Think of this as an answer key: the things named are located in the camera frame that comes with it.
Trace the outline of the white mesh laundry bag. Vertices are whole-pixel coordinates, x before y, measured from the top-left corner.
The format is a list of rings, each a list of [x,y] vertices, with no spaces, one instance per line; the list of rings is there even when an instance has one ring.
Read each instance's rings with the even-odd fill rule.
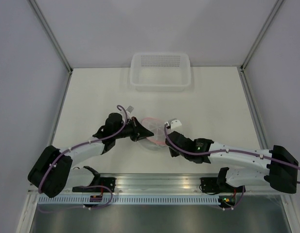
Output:
[[[164,122],[157,118],[146,117],[141,121],[141,125],[154,135],[139,141],[139,144],[151,151],[158,151],[166,146],[164,134]]]

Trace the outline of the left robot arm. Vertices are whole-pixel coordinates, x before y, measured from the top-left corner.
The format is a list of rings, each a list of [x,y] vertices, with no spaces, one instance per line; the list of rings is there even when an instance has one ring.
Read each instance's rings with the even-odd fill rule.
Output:
[[[28,174],[28,181],[39,193],[54,198],[65,188],[87,189],[96,192],[100,188],[100,174],[84,166],[73,169],[79,163],[110,151],[117,139],[130,138],[137,142],[154,134],[133,116],[123,119],[119,113],[111,113],[88,141],[67,149],[47,146]]]

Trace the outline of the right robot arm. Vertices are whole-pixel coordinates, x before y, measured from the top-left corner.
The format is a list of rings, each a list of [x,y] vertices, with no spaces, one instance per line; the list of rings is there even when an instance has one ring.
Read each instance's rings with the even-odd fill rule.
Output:
[[[225,164],[216,179],[216,186],[222,192],[246,185],[269,185],[287,194],[297,192],[299,163],[282,146],[248,150],[205,138],[191,140],[176,131],[165,136],[172,157],[182,156],[195,164]]]

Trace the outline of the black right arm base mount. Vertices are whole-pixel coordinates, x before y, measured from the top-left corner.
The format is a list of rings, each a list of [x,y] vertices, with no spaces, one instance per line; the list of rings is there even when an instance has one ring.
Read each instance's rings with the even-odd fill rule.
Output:
[[[202,193],[208,195],[217,195],[221,193],[242,193],[243,187],[233,187],[226,182],[218,183],[216,177],[202,177],[200,178],[199,189]]]

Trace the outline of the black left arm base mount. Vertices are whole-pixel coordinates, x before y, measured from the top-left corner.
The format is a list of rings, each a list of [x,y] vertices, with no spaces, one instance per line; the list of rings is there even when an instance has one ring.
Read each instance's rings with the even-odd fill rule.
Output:
[[[114,192],[116,186],[115,177],[100,177],[98,180],[94,180],[89,186],[73,187],[74,193],[110,193]]]

